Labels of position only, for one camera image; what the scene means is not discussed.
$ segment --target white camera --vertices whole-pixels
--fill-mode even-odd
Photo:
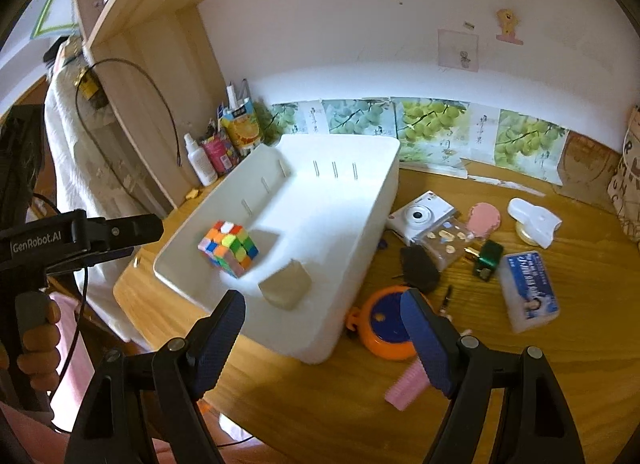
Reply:
[[[444,219],[453,217],[458,211],[432,191],[413,200],[386,220],[386,227],[393,230],[407,246],[423,231],[432,229]]]

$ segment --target blue disc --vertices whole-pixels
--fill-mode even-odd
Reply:
[[[382,297],[371,309],[371,330],[387,343],[405,343],[409,335],[400,317],[400,298],[403,293],[392,293]]]

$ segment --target white storage tray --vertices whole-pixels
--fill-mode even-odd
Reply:
[[[376,251],[398,189],[392,137],[286,135],[259,146],[184,222],[154,263],[158,278],[206,311],[227,289],[246,299],[242,334],[309,364],[327,359]],[[219,220],[244,226],[258,248],[240,279],[197,245]],[[292,311],[267,302],[258,283],[302,262],[312,287]]]

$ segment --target grape poster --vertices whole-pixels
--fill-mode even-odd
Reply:
[[[267,144],[283,134],[397,137],[402,168],[466,176],[464,159],[562,184],[567,130],[533,116],[465,101],[378,98],[256,105]]]

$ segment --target plastic box with blue label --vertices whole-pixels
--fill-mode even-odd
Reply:
[[[560,314],[558,300],[537,251],[504,256],[498,277],[513,332],[540,327]]]

